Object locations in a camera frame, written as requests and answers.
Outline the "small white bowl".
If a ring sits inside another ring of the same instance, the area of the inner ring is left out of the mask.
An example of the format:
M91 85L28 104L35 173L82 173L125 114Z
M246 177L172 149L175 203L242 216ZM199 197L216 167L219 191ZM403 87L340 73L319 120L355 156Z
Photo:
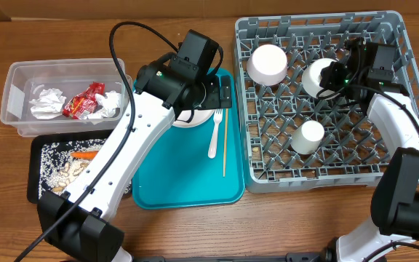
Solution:
M330 58L321 58L310 64L302 74L301 83L303 90L313 98L323 90L320 87L320 81L322 80L321 72L324 68L328 67L335 60Z

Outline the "pink bowl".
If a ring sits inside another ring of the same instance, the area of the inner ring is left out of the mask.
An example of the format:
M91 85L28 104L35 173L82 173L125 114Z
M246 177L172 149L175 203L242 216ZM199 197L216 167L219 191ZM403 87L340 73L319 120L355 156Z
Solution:
M247 74L255 83L273 86L287 75L287 55L273 44L259 46L247 62Z

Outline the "white cup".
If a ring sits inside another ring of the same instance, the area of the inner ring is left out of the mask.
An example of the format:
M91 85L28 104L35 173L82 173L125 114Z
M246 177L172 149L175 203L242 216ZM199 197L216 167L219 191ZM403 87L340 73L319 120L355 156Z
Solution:
M312 154L319 147L324 134L324 127L319 122L304 122L292 134L292 149L299 154Z

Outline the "red snack wrapper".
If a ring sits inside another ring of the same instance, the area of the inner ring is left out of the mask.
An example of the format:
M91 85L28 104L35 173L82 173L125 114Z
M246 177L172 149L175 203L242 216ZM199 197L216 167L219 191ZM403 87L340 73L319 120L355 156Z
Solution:
M96 95L103 95L105 84L93 82L89 87L75 95L63 108L62 115L72 119L86 119L97 108Z

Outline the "orange carrot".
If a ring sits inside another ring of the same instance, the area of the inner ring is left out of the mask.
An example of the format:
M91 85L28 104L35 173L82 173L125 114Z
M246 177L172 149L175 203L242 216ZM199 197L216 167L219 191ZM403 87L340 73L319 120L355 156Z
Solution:
M98 151L75 151L71 152L71 156L73 158L77 159L94 159L96 155L98 154Z

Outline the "white napkin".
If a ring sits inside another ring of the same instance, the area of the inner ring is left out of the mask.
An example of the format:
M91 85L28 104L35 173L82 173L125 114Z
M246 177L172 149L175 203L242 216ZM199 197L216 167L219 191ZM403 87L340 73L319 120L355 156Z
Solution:
M65 100L63 92L57 88L42 90L38 99L29 102L31 114L40 120L54 119L62 115Z

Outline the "peanut shells and rice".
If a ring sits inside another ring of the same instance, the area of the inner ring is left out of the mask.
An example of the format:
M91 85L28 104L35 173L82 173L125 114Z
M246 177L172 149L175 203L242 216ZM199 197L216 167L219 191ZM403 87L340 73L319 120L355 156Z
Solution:
M39 198L45 191L61 195L65 188L86 170L91 159L71 156L74 152L99 151L106 139L89 139L48 143L41 147Z

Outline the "white tissue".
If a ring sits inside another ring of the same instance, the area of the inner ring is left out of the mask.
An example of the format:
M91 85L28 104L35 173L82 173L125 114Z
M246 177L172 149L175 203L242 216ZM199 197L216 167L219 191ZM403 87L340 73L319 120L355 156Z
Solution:
M104 95L96 94L95 99L100 108L89 114L87 116L88 119L111 118L121 105L121 94L115 91L107 92Z

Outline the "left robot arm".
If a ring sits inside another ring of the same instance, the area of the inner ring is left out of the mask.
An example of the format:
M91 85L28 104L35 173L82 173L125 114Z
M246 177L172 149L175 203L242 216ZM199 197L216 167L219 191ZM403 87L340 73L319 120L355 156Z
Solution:
M37 204L44 240L78 261L132 261L124 232L110 223L126 187L156 141L183 111L226 108L212 61L222 47L190 30L172 52L144 65L129 104L96 157L61 195L43 193Z

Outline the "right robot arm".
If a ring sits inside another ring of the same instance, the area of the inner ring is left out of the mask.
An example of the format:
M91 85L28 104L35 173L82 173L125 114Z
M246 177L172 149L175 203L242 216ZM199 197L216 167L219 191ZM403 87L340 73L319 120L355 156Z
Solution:
M396 46L355 38L346 63L321 71L320 87L359 104L391 157L372 195L370 217L333 239L320 261L384 261L398 247L419 250L419 118L410 94L394 82Z

